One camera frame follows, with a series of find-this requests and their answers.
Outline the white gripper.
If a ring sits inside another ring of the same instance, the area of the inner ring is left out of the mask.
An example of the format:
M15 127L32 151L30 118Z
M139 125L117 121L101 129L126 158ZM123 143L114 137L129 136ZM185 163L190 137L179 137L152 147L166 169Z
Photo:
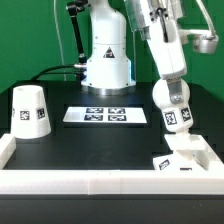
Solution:
M173 79L186 74L186 62L177 24L173 19L165 21L168 41L164 41L159 19L149 22L147 43L161 79L167 80L169 97L173 104L183 102L182 83Z

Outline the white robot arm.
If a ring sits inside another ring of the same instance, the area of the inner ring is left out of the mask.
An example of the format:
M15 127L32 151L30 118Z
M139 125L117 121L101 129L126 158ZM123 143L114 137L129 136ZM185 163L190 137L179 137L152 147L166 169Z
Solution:
M132 83L126 57L126 27L148 43L159 76L174 104L183 101L180 77L186 74L177 20L183 16L181 0L124 0L126 15L108 0L85 0L92 23L92 55L87 60L84 84L96 90L118 90Z

